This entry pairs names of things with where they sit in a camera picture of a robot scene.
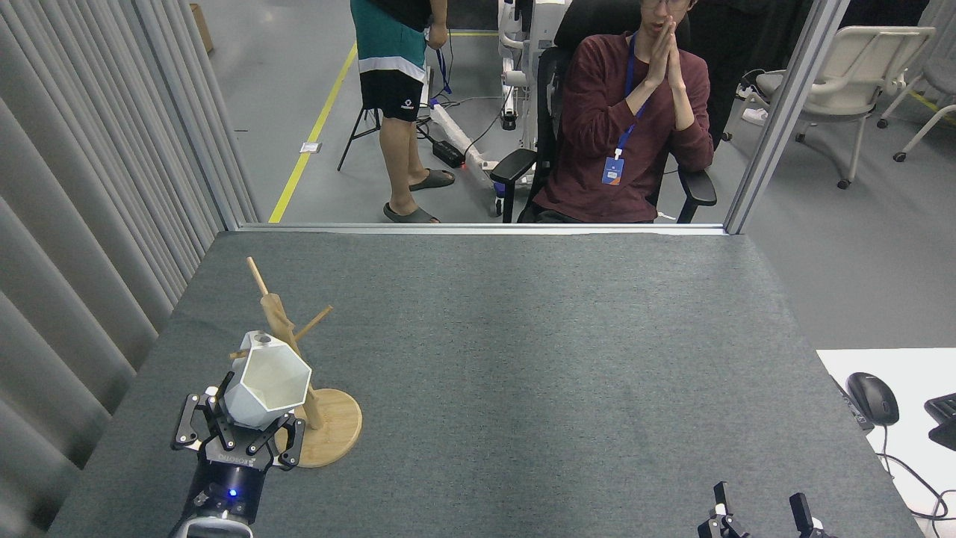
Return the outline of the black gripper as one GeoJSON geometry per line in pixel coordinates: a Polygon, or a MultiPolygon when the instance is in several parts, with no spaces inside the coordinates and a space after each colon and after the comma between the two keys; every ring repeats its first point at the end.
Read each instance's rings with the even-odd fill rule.
{"type": "Polygon", "coordinates": [[[191,516],[222,516],[244,524],[256,520],[265,475],[269,467],[291,470],[298,466],[302,450],[305,422],[296,415],[283,415],[273,420],[258,436],[246,444],[249,466],[240,466],[238,457],[226,462],[212,460],[206,453],[206,442],[215,437],[226,439],[229,449],[228,416],[220,402],[224,388],[208,387],[204,394],[188,394],[182,403],[181,415],[170,442],[174,451],[198,453],[198,464],[191,483],[191,516]]]}

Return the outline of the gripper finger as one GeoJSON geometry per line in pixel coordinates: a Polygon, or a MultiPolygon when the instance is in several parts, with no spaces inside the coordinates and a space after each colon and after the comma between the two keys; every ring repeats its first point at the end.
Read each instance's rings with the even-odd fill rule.
{"type": "Polygon", "coordinates": [[[748,537],[743,523],[732,513],[727,499],[727,481],[719,481],[713,487],[715,504],[708,518],[698,525],[698,537],[748,537]]]}
{"type": "Polygon", "coordinates": [[[834,535],[827,534],[822,521],[813,517],[808,498],[803,492],[797,492],[789,497],[789,504],[791,504],[793,521],[795,521],[800,538],[834,537],[834,535]]]}

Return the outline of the seated person's left hand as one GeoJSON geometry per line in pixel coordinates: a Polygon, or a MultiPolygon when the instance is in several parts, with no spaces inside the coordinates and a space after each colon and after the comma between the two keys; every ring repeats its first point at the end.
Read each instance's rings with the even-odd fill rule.
{"type": "Polygon", "coordinates": [[[667,81],[671,88],[675,113],[680,115],[690,111],[691,105],[686,92],[686,82],[683,79],[680,51],[676,44],[676,26],[677,22],[673,18],[669,18],[667,27],[667,81]]]}

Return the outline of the seated person's right hand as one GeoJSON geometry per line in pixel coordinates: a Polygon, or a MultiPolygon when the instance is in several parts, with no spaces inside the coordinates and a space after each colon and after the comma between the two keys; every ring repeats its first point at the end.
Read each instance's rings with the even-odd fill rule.
{"type": "Polygon", "coordinates": [[[674,44],[675,26],[676,23],[672,17],[659,27],[655,26],[657,36],[651,44],[648,76],[645,78],[646,85],[651,89],[659,87],[665,79],[668,57],[671,46],[674,44]]]}

